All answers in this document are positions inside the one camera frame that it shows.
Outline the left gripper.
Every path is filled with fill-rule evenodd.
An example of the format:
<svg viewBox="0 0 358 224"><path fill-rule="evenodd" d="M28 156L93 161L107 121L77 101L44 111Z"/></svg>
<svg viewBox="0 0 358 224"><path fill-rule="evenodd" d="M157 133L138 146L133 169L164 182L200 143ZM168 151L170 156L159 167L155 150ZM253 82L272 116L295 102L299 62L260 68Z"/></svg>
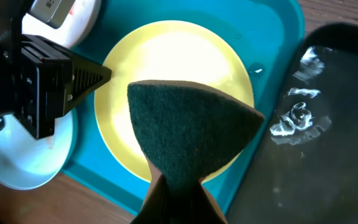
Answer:
<svg viewBox="0 0 358 224"><path fill-rule="evenodd" d="M112 70L48 39L22 33L35 0L0 0L0 131L13 115L34 139L110 81Z"/></svg>

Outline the yellow-green plate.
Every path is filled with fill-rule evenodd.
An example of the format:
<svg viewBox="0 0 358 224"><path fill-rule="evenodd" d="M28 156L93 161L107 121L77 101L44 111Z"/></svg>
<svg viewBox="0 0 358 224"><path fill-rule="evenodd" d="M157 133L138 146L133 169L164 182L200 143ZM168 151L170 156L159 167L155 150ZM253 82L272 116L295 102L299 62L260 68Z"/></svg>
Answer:
<svg viewBox="0 0 358 224"><path fill-rule="evenodd" d="M190 22L159 21L137 28L111 49L103 65L112 77L94 93L99 132L120 165L146 182L151 173L132 130L129 83L197 82L254 106L250 78L239 56L220 36Z"/></svg>

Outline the green scrubbing sponge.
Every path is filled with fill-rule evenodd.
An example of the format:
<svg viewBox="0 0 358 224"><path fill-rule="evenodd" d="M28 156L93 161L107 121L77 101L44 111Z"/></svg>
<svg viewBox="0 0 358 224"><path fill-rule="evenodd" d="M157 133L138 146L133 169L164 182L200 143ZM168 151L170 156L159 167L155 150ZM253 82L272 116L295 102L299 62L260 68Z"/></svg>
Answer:
<svg viewBox="0 0 358 224"><path fill-rule="evenodd" d="M135 223L224 223L201 181L232 161L264 116L213 87L144 80L127 87L132 128L154 170Z"/></svg>

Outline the black plastic tray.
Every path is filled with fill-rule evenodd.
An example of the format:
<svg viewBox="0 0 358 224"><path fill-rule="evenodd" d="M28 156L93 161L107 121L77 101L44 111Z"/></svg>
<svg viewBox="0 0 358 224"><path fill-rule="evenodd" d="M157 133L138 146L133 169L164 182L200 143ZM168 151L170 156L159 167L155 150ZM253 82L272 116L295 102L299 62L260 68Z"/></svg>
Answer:
<svg viewBox="0 0 358 224"><path fill-rule="evenodd" d="M292 60L229 223L358 223L358 26L312 32Z"/></svg>

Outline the white plate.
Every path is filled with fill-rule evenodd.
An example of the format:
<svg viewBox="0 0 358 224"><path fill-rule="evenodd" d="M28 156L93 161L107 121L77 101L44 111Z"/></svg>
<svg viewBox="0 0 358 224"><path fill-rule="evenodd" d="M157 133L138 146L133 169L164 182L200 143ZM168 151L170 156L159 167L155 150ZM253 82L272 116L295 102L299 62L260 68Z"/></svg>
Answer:
<svg viewBox="0 0 358 224"><path fill-rule="evenodd" d="M27 13L22 33L39 35L67 48L81 43L96 22L101 0L75 0L61 27L54 29Z"/></svg>

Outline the light blue plate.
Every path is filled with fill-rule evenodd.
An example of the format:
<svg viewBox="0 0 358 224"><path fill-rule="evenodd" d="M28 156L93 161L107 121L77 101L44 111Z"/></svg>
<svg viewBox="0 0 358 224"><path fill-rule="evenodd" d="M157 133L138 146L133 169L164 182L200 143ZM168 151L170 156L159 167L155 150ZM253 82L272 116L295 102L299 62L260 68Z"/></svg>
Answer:
<svg viewBox="0 0 358 224"><path fill-rule="evenodd" d="M75 110L55 120L53 136L36 140L15 119L4 117L0 131L0 183L16 190L36 189L68 162L78 135Z"/></svg>

